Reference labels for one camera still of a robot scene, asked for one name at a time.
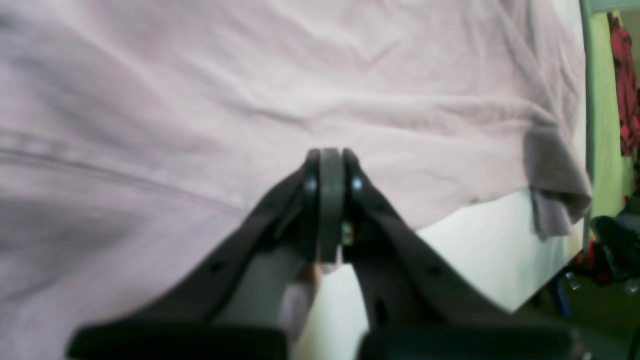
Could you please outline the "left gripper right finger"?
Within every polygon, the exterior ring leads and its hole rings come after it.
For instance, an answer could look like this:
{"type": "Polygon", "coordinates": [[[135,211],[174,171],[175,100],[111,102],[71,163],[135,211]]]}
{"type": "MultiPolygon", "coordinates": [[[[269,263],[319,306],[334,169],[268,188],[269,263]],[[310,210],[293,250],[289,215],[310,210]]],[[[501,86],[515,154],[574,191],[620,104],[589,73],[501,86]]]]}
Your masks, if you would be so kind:
{"type": "Polygon", "coordinates": [[[578,331],[513,317],[462,278],[409,228],[342,153],[350,233],[343,260],[355,271],[369,331],[359,360],[586,360],[578,331]]]}

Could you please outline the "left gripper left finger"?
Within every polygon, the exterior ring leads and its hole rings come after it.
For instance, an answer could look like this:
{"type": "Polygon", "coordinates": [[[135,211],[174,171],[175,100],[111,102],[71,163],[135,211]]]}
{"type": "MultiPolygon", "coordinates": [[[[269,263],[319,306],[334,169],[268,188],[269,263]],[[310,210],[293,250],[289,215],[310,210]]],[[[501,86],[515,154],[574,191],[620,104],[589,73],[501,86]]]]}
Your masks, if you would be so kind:
{"type": "Polygon", "coordinates": [[[119,321],[87,326],[71,360],[288,360],[288,285],[318,258],[322,153],[276,184],[178,285],[119,321]]]}

